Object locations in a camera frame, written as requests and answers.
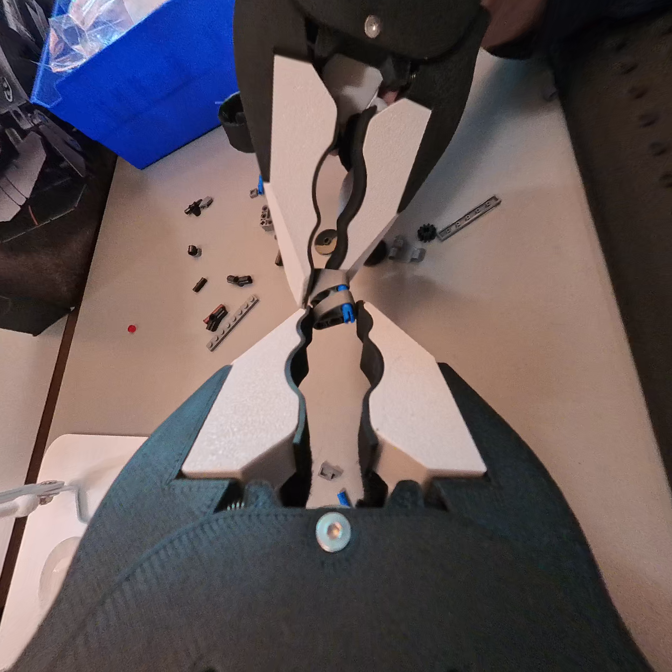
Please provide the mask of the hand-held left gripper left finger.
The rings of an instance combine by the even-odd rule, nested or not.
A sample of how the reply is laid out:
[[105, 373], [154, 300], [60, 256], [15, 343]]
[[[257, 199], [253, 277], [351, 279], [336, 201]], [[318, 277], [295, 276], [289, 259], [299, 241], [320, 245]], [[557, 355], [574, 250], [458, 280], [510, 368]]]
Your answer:
[[288, 481], [310, 472], [311, 315], [299, 309], [231, 364], [181, 468], [189, 478]]

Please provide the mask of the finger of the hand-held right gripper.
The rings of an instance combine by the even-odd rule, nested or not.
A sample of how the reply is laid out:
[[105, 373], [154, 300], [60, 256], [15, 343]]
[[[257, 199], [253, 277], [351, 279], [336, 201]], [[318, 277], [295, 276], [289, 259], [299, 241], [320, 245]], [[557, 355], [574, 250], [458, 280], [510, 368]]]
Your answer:
[[348, 226], [348, 252], [341, 269], [353, 277], [398, 215], [431, 110], [406, 98], [371, 100], [376, 113], [368, 124], [363, 156], [364, 201]]
[[267, 204], [291, 293], [303, 306], [313, 273], [308, 247], [319, 223], [316, 175], [335, 138], [337, 106], [311, 63], [273, 59]]

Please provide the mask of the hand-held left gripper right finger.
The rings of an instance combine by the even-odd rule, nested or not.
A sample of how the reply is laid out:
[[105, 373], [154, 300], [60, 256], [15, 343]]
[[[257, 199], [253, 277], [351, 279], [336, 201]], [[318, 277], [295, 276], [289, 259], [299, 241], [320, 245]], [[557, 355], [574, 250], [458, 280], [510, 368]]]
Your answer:
[[484, 475], [484, 460], [431, 353], [372, 303], [357, 304], [356, 326], [369, 382], [358, 435], [362, 476]]

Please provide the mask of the grey bent lego beam assembly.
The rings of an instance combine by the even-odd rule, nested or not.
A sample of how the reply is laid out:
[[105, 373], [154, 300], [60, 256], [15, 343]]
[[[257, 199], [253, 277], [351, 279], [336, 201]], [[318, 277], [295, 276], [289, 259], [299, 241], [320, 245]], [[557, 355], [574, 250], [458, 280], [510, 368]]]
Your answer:
[[348, 274], [340, 269], [315, 270], [308, 305], [315, 330], [356, 322], [356, 302], [350, 291]]

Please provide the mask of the partly built lego model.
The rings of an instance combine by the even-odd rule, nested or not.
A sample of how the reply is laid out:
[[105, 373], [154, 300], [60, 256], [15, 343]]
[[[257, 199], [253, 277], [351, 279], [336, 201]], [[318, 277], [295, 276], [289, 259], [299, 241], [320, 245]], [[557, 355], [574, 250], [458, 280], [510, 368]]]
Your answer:
[[229, 139], [231, 147], [241, 153], [255, 153], [239, 91], [221, 102], [218, 109], [218, 120]]

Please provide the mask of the long grey lego plate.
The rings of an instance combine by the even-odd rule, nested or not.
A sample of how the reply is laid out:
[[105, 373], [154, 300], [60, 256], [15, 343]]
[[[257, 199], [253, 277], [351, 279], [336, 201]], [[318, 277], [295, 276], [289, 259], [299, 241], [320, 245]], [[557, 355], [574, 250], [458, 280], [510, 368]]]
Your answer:
[[453, 223], [445, 226], [443, 229], [437, 231], [437, 239], [441, 242], [446, 241], [456, 235], [458, 232], [464, 230], [467, 226], [477, 221], [481, 216], [494, 210], [501, 204], [501, 199], [493, 195], [484, 202], [475, 206], [467, 213], [459, 217]]
[[238, 309], [225, 316], [213, 332], [213, 336], [208, 341], [206, 348], [209, 352], [215, 351], [237, 325], [253, 310], [259, 303], [259, 297], [256, 294], [250, 295]]

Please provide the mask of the person's right hand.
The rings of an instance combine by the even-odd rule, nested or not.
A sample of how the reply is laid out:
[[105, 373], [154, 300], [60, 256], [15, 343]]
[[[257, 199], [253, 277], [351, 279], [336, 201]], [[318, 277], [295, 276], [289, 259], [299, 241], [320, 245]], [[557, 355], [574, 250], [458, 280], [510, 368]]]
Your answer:
[[547, 4], [547, 1], [480, 1], [489, 15], [482, 49], [501, 58], [532, 57]]

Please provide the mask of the blue storage bin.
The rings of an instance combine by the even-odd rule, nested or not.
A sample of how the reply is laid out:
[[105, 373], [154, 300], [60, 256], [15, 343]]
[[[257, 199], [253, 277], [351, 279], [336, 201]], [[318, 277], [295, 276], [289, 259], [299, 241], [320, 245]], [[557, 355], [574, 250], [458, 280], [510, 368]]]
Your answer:
[[219, 126], [239, 90], [235, 1], [166, 1], [78, 68], [42, 51], [30, 101], [144, 169]]

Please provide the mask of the white book stand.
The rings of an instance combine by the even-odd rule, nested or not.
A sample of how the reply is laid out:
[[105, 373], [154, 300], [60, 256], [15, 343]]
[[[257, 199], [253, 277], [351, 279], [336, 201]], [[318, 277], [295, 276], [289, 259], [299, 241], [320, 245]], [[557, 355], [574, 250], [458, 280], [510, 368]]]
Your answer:
[[1, 667], [25, 648], [61, 589], [88, 523], [122, 468], [147, 438], [66, 434], [44, 455], [38, 481], [69, 490], [27, 517], [1, 618]]

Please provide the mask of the clear plastic bags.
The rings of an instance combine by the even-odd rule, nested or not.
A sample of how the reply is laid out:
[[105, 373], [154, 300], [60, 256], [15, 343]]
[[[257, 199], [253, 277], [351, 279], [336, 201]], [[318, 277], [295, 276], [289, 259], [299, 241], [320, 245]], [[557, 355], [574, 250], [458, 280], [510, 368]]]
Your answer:
[[69, 1], [49, 20], [48, 66], [72, 71], [156, 11], [164, 1]]

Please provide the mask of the grey lego bracket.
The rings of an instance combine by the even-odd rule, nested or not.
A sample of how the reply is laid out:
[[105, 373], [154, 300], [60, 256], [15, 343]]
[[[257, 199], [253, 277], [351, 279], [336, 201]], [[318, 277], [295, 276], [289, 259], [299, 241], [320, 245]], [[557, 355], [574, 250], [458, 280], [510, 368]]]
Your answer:
[[388, 259], [402, 264], [419, 264], [426, 254], [424, 247], [411, 244], [404, 236], [397, 235], [388, 249]]

